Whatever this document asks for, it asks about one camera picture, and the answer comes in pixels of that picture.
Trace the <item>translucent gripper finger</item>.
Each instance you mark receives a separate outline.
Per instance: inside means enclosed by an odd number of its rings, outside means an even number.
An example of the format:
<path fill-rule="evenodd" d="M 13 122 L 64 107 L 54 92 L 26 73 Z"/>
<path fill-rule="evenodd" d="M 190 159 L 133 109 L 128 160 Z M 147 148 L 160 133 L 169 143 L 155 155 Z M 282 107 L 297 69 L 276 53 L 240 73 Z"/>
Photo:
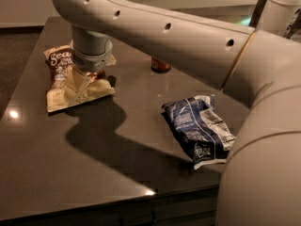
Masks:
<path fill-rule="evenodd" d="M 69 69 L 67 72 L 64 96 L 70 105 L 79 105 L 81 103 L 81 94 L 78 94 L 79 78 L 81 75 L 82 72 L 76 67 Z"/>
<path fill-rule="evenodd" d="M 97 75 L 95 73 L 82 74 L 79 78 L 78 94 L 83 94 L 89 89 L 98 86 Z"/>

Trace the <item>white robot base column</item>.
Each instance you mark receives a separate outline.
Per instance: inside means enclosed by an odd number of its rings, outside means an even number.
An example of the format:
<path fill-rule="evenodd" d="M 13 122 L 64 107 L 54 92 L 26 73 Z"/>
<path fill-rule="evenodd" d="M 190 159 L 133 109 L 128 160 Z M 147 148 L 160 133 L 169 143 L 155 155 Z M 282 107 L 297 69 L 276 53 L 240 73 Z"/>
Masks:
<path fill-rule="evenodd" d="M 258 0 L 249 25 L 291 39 L 300 33 L 301 0 Z"/>

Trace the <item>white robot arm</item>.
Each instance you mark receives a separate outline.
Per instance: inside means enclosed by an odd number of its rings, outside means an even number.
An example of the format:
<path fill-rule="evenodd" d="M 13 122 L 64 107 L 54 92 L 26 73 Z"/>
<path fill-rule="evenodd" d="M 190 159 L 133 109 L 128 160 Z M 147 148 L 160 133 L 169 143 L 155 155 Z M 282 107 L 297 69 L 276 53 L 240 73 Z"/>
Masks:
<path fill-rule="evenodd" d="M 250 107 L 220 181 L 217 226 L 301 226 L 300 45 L 127 0 L 53 0 L 69 23 L 101 32 Z"/>

